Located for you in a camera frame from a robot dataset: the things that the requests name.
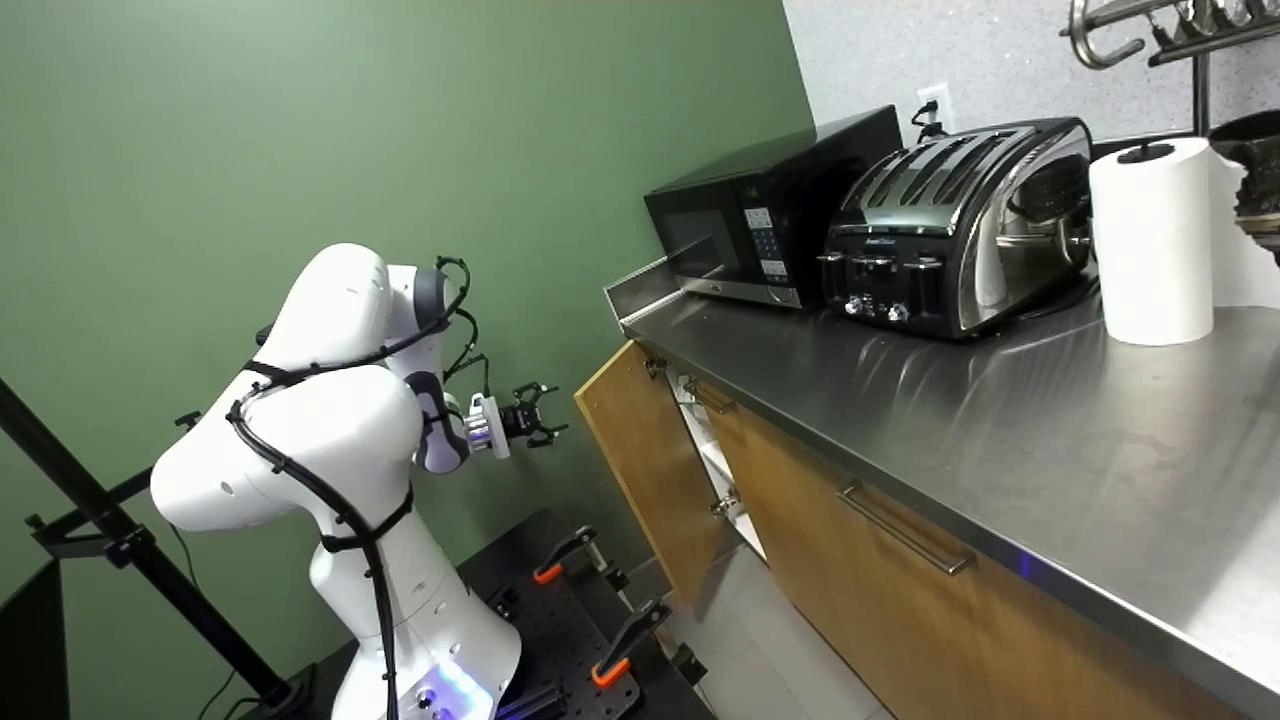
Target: stainless steel toaster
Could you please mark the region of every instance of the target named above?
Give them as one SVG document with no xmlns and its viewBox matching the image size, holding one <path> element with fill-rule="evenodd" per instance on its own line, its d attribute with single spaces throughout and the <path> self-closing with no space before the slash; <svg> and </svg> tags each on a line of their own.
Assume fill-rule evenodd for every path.
<svg viewBox="0 0 1280 720">
<path fill-rule="evenodd" d="M 869 323 L 967 341 L 1081 276 L 1081 122 L 935 138 L 862 173 L 819 253 L 824 300 Z"/>
</svg>

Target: black microwave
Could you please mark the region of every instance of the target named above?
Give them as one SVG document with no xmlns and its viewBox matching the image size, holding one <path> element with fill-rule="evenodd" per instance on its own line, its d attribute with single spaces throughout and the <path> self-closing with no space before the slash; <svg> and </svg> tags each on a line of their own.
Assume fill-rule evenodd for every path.
<svg viewBox="0 0 1280 720">
<path fill-rule="evenodd" d="M 819 307 L 815 258 L 844 193 L 904 149 L 897 114 L 876 108 L 826 138 L 738 149 L 642 195 L 680 285 L 774 307 Z"/>
</svg>

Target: stainless steel countertop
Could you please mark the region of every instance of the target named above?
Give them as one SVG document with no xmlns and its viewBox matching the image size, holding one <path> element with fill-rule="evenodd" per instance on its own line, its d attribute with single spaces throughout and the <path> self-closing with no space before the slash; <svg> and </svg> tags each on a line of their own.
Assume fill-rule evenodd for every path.
<svg viewBox="0 0 1280 720">
<path fill-rule="evenodd" d="M 1239 714 L 1280 716 L 1280 311 L 1134 347 L 1084 300 L 935 345 L 677 296 L 623 332 Z"/>
</svg>

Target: paper towel roll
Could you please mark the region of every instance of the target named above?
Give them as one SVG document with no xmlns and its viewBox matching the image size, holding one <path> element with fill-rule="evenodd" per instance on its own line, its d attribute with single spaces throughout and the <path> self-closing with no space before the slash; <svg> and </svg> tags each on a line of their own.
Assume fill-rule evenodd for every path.
<svg viewBox="0 0 1280 720">
<path fill-rule="evenodd" d="M 1166 154 L 1111 154 L 1087 169 L 1092 243 L 1107 335 L 1192 345 L 1212 332 L 1212 177 L 1208 140 Z"/>
</svg>

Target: gray floor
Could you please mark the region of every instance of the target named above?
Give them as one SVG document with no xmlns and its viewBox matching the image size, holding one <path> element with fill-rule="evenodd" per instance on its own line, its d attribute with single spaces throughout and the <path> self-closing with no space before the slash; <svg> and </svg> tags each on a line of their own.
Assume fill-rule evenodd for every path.
<svg viewBox="0 0 1280 720">
<path fill-rule="evenodd" d="M 704 618 L 673 614 L 664 633 L 706 664 L 699 695 L 721 720 L 887 720 L 749 545 L 726 552 Z"/>
</svg>

